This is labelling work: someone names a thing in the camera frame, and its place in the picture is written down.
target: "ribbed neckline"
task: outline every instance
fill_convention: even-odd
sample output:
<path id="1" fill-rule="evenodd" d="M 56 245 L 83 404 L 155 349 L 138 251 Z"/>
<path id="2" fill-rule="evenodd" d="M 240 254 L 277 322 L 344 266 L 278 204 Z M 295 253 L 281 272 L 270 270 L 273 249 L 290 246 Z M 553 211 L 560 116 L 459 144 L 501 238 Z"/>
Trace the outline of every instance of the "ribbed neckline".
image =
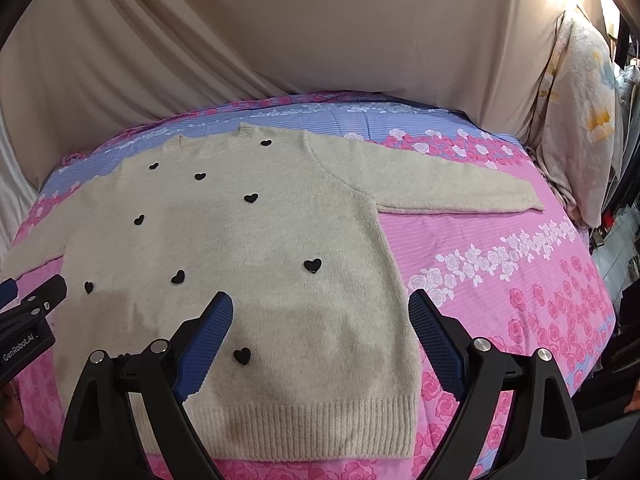
<path id="1" fill-rule="evenodd" d="M 213 155 L 224 152 L 245 140 L 254 136 L 255 126 L 253 124 L 240 123 L 240 127 L 233 133 L 212 134 L 205 137 L 185 137 L 178 134 L 164 143 L 164 151 L 167 153 L 194 153 L 197 156 Z"/>

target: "beige backdrop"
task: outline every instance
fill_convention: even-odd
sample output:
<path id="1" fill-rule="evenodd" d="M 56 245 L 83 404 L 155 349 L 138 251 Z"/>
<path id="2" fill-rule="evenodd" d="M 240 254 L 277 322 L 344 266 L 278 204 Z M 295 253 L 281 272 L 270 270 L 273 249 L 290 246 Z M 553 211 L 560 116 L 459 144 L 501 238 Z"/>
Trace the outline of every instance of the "beige backdrop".
<path id="1" fill-rule="evenodd" d="M 564 0 L 34 0 L 0 107 L 41 186 L 141 123 L 283 92 L 380 91 L 526 131 Z"/>

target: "pink floral bedsheet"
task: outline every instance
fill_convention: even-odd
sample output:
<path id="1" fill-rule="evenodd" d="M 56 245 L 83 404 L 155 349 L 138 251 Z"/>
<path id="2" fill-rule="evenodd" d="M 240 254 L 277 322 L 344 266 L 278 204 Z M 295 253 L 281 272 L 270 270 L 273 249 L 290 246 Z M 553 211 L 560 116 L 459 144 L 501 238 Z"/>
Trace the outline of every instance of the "pink floral bedsheet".
<path id="1" fill-rule="evenodd" d="M 574 393 L 610 337 L 614 312 L 588 250 L 524 150 L 488 134 L 470 136 L 463 129 L 451 138 L 434 130 L 418 135 L 394 128 L 382 144 L 426 156 L 466 160 L 526 178 L 533 184 L 545 205 L 544 212 L 380 214 L 380 221 L 408 293 L 424 288 L 443 314 L 458 318 L 472 336 L 485 336 L 501 350 L 531 354 L 540 346 L 549 348 Z M 16 242 L 68 195 L 55 193 L 41 198 L 21 226 Z M 55 260 L 25 275 L 18 282 L 20 294 L 33 290 L 61 266 L 62 260 Z M 216 464 L 228 480 L 416 478 L 458 406 L 453 395 L 440 387 L 424 354 L 422 367 L 422 402 L 411 459 L 315 463 L 217 460 Z M 18 382 L 27 424 L 41 443 L 57 449 L 63 410 L 51 350 L 21 373 Z M 491 467 L 509 406 L 510 394 L 504 393 L 473 477 Z M 160 457 L 151 456 L 150 462 L 158 476 L 170 478 Z"/>

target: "sweater sleeve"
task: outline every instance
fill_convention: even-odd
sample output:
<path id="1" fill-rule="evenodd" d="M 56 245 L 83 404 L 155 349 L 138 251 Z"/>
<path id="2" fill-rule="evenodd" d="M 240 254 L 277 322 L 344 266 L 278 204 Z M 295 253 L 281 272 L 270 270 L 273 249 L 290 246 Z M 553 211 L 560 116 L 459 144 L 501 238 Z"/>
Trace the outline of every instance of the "sweater sleeve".
<path id="1" fill-rule="evenodd" d="M 17 280 L 30 270 L 63 256 L 74 232 L 91 218 L 112 191 L 121 167 L 107 176 L 96 176 L 82 184 L 64 202 L 55 206 L 21 243 L 0 258 L 0 282 L 7 278 Z"/>
<path id="2" fill-rule="evenodd" d="M 474 164 L 305 132 L 316 161 L 390 213 L 503 213 L 544 210 L 527 181 Z"/>

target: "bed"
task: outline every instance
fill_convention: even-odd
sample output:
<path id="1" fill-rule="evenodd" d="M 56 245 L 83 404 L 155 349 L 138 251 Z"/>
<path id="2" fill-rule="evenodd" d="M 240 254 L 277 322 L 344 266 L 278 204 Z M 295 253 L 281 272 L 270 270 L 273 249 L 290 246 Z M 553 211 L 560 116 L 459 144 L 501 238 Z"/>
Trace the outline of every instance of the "bed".
<path id="1" fill-rule="evenodd" d="M 492 136 L 440 108 L 390 102 L 355 92 L 286 96 L 206 108 L 133 128 L 91 155 L 67 157 L 44 185 L 15 243 L 82 183 L 108 174 L 120 161 L 181 133 L 227 132 L 240 121 L 376 142 L 395 150 L 470 162 L 529 180 L 544 212 L 507 215 L 391 215 L 380 221 L 407 293 L 425 289 L 440 311 L 458 318 L 471 336 L 500 350 L 531 354 L 549 348 L 574 393 L 606 345 L 614 311 L 604 282 L 562 205 L 513 137 Z M 54 260 L 18 281 L 20 296 L 58 272 Z M 55 313 L 50 320 L 56 331 Z M 26 423 L 41 444 L 56 450 L 63 410 L 47 351 L 18 376 Z M 452 420 L 457 402 L 444 392 L 422 355 L 422 402 L 414 456 L 408 460 L 335 460 L 316 463 L 216 461 L 229 480 L 392 480 L 416 478 Z M 504 431 L 510 394 L 503 393 L 473 476 L 491 467 Z M 151 455 L 155 474 L 170 475 Z"/>

